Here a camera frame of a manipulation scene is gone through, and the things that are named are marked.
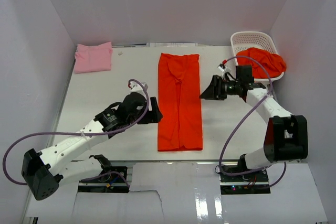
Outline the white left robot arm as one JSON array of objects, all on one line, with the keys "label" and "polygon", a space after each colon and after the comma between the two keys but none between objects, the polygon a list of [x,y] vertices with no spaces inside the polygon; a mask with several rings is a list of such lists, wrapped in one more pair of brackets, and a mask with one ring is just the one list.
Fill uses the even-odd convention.
[{"label": "white left robot arm", "polygon": [[161,114],[156,97],[146,99],[132,93],[98,113],[85,125],[78,136],[71,136],[39,152],[24,154],[22,176],[36,200],[44,200],[65,184],[92,180],[108,181],[119,176],[110,161],[102,154],[90,155],[84,161],[77,157],[129,125],[159,123]]}]

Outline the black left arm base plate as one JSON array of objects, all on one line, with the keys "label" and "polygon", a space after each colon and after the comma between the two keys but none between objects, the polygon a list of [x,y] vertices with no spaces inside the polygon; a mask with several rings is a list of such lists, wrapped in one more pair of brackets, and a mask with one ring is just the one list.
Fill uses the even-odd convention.
[{"label": "black left arm base plate", "polygon": [[[114,166],[112,170],[120,173],[128,184],[131,184],[132,167]],[[127,194],[129,188],[119,175],[111,174],[102,178],[90,180],[87,183],[79,183],[77,191],[79,193]]]}]

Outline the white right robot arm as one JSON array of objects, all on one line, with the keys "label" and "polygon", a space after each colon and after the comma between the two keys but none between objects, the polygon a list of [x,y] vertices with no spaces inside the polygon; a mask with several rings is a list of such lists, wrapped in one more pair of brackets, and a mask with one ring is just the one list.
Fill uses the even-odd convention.
[{"label": "white right robot arm", "polygon": [[218,163],[218,171],[225,176],[238,176],[247,182],[256,172],[279,162],[303,160],[308,157],[308,122],[303,115],[294,115],[284,109],[260,82],[226,80],[214,75],[209,86],[200,95],[201,99],[223,101],[229,95],[237,95],[251,106],[229,135],[225,147],[234,134],[253,112],[267,124],[263,146],[240,156],[235,167]]}]

